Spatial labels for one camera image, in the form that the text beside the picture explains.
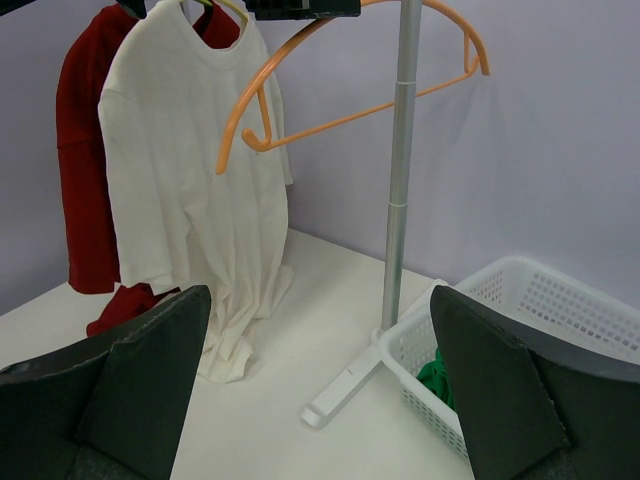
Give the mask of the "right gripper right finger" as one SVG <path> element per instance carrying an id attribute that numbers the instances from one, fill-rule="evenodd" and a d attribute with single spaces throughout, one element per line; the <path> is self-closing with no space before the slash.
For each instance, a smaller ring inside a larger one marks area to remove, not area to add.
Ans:
<path id="1" fill-rule="evenodd" d="M 475 478 L 638 478 L 638 364 L 449 286 L 434 288 L 430 310 Z"/>

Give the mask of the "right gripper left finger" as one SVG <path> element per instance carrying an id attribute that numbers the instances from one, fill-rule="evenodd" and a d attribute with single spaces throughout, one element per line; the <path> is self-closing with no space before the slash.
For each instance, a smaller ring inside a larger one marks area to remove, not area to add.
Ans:
<path id="1" fill-rule="evenodd" d="M 208 288 L 191 287 L 2 369 L 2 478 L 170 478 L 210 310 Z"/>

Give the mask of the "green t shirt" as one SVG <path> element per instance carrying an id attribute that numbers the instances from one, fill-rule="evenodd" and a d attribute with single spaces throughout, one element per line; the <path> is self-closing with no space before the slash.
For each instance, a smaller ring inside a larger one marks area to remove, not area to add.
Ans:
<path id="1" fill-rule="evenodd" d="M 453 390 L 439 349 L 435 350 L 434 359 L 421 368 L 417 380 L 450 409 L 456 410 Z"/>

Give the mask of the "white t shirt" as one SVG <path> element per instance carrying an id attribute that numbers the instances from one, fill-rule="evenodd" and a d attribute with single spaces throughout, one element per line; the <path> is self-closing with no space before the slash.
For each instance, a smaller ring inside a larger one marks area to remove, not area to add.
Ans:
<path id="1" fill-rule="evenodd" d="M 254 22 L 213 49 L 178 2 L 161 1 L 118 48 L 98 105 L 121 282 L 155 294 L 208 287 L 199 373 L 218 383 L 243 378 L 254 322 L 294 278 L 283 262 L 286 149 L 235 140 L 226 172 L 215 171 L 231 110 L 268 55 Z"/>

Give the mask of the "orange hanger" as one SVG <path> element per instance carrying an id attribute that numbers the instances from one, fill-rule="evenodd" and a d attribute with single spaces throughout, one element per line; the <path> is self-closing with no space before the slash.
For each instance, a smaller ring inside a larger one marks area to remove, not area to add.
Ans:
<path id="1" fill-rule="evenodd" d="M 485 45 L 478 32 L 474 29 L 469 21 L 467 21 L 451 6 L 441 1 L 423 0 L 420 2 L 420 5 L 439 12 L 450 21 L 452 21 L 462 31 L 464 49 L 464 73 L 439 85 L 421 90 L 415 94 L 416 97 L 422 97 L 448 88 L 472 77 L 476 72 L 480 72 L 484 76 L 488 76 L 491 74 L 489 56 Z M 275 72 L 276 68 L 297 47 L 299 47 L 305 40 L 308 39 L 308 37 L 310 37 L 312 34 L 314 34 L 316 31 L 318 31 L 328 23 L 329 21 L 327 19 L 317 19 L 303 27 L 295 35 L 289 38 L 283 45 L 281 45 L 276 50 L 276 52 L 271 55 L 269 59 L 263 64 L 263 66 L 255 73 L 244 92 L 239 96 L 227 120 L 220 142 L 219 153 L 215 168 L 216 174 L 222 175 L 227 171 L 231 156 L 231 149 L 233 146 L 234 138 L 236 136 L 237 128 L 239 126 L 239 122 L 242 116 L 245 114 L 245 111 L 248 108 L 250 102 L 254 98 L 258 100 L 264 130 L 264 137 L 260 139 L 256 136 L 255 132 L 252 129 L 246 128 L 241 132 L 241 139 L 250 149 L 258 153 L 267 152 L 280 146 L 284 146 L 291 142 L 300 140 L 302 138 L 306 138 L 320 132 L 338 127 L 345 123 L 349 123 L 360 118 L 373 115 L 395 105 L 393 102 L 383 103 L 376 107 L 362 110 L 358 113 L 348 115 L 346 117 L 339 118 L 325 124 L 321 124 L 319 126 L 301 131 L 294 135 L 282 137 L 278 140 L 275 140 L 273 138 L 272 122 L 270 118 L 269 107 L 266 103 L 265 83 Z"/>

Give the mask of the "yellow hanger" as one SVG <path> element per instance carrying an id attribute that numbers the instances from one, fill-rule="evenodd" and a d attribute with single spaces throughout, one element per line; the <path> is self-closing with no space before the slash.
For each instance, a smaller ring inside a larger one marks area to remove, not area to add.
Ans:
<path id="1" fill-rule="evenodd" d="M 214 5 L 221 5 L 222 7 L 226 7 L 231 10 L 236 16 L 244 23 L 247 24 L 250 20 L 249 13 L 245 10 L 242 10 L 238 5 L 228 0 L 195 0 L 197 3 L 206 6 L 213 7 Z"/>

